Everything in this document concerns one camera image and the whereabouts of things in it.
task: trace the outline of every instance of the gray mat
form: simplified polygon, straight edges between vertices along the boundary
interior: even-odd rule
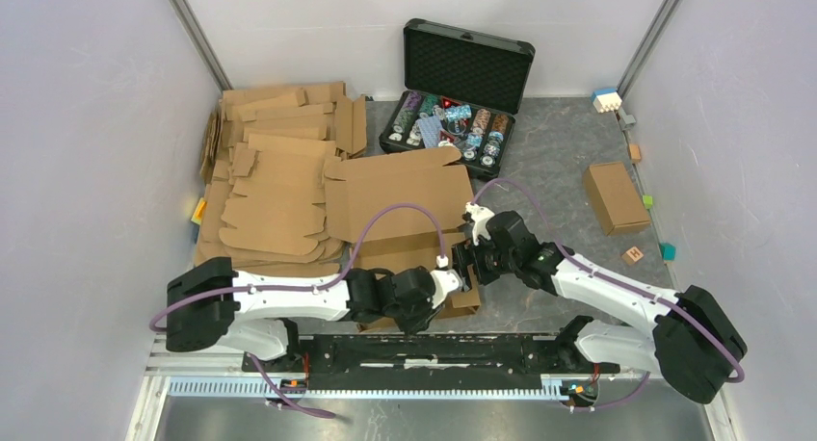
[[[369,102],[367,108],[369,146],[367,155],[382,154],[378,135],[387,124],[396,102]],[[566,246],[595,263],[634,279],[660,287],[671,287],[661,260],[653,228],[639,234],[607,237],[595,219],[584,187],[582,173],[595,163],[622,161],[629,164],[626,142],[615,114],[599,114],[584,98],[525,99],[516,116],[514,135],[503,158],[501,177],[530,188],[539,199],[550,223]],[[632,167],[627,165],[634,177]],[[474,181],[474,189],[483,183]],[[552,233],[521,193],[494,187],[481,204],[494,212],[516,210],[540,240]],[[621,255],[637,246],[645,257],[627,266]],[[532,291],[512,275],[480,289],[483,306],[466,318],[432,322],[429,331],[557,332],[576,315],[613,320],[587,305]],[[355,333],[350,323],[298,320],[301,333]]]

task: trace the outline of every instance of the open black case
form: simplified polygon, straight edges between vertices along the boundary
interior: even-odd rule
[[[463,120],[444,118],[440,129],[447,134],[443,136],[454,140],[453,144],[463,151],[461,162],[468,167],[471,177],[483,180],[497,177],[511,143],[514,114],[519,112],[536,54],[533,45],[423,19],[412,19],[406,24],[403,44],[408,91],[403,92],[380,135],[382,150],[392,153],[424,148],[424,140],[417,139],[417,120],[428,116],[435,99],[438,109],[432,115],[441,114],[443,101],[450,100],[454,107],[469,105],[470,117],[464,119],[467,111],[460,110]],[[487,127],[473,129],[483,109],[490,112]],[[485,124],[485,117],[486,114],[481,114],[477,124]],[[503,123],[504,131],[493,130]]]

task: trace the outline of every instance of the yellow block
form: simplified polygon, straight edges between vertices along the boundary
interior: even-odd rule
[[[204,215],[204,209],[207,208],[207,202],[204,201],[204,197],[201,197],[198,200],[198,205],[196,205],[196,210],[193,212],[193,215],[190,217],[190,221],[201,225],[201,217]]]

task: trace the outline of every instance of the black case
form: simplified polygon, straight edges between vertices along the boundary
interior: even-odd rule
[[[403,46],[408,91],[403,92],[394,114],[380,135],[382,150],[392,153],[424,147],[422,142],[418,146],[407,144],[408,132],[399,142],[389,139],[389,135],[392,133],[392,123],[411,91],[418,91],[424,98],[426,94],[435,94],[471,106],[471,119],[465,132],[470,131],[473,119],[481,108],[491,111],[488,125],[493,124],[497,114],[508,116],[505,139],[493,166],[480,164],[488,142],[488,132],[483,136],[477,159],[471,162],[461,159],[474,178],[488,180],[498,176],[514,132],[514,114],[519,112],[536,54],[533,45],[412,19],[403,28]],[[416,119],[417,112],[409,124],[413,125]]]

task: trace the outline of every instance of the gray floor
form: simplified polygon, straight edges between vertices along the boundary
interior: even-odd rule
[[[620,398],[631,381],[602,382]],[[157,441],[709,441],[702,409],[651,382],[638,399],[593,414],[570,415],[555,402],[313,400],[334,420],[277,412],[255,400],[171,398]]]
[[[397,102],[368,104],[367,155],[382,154],[377,137]],[[648,284],[671,287],[670,275],[661,260],[658,239],[652,228],[633,235],[607,237],[595,219],[582,187],[582,173],[591,164],[622,161],[630,168],[626,142],[615,114],[599,114],[584,98],[525,99],[503,158],[500,176],[530,188],[566,246],[594,262]],[[484,183],[474,181],[474,190]],[[524,195],[494,187],[480,202],[493,211],[516,210],[540,238],[550,240],[533,206]],[[645,257],[627,266],[621,255],[637,246]],[[512,275],[480,289],[483,306],[470,317],[432,322],[429,331],[558,332],[576,315],[611,322],[597,310],[575,301],[532,291]],[[298,320],[301,333],[355,333],[353,324]]]
[[[395,102],[368,107],[369,153],[382,153],[376,137]],[[626,144],[613,114],[597,114],[587,99],[526,99],[501,176],[532,188],[566,245],[591,260],[646,283],[670,287],[655,232],[606,237],[581,184],[593,163],[627,163]],[[551,234],[518,192],[495,188],[484,202],[494,211],[515,209],[541,239]],[[645,258],[633,267],[620,255],[638,246]],[[482,309],[474,316],[436,321],[431,331],[558,332],[579,314],[611,321],[583,304],[534,292],[512,276],[481,289]],[[301,333],[355,333],[353,324],[299,321]],[[603,381],[601,399],[627,394],[633,381]],[[652,381],[632,403],[595,414],[568,415],[548,402],[396,402],[311,401],[342,415],[315,420],[270,411],[256,401],[171,398],[157,439],[256,440],[708,440],[709,426],[700,405],[689,402],[662,381]]]

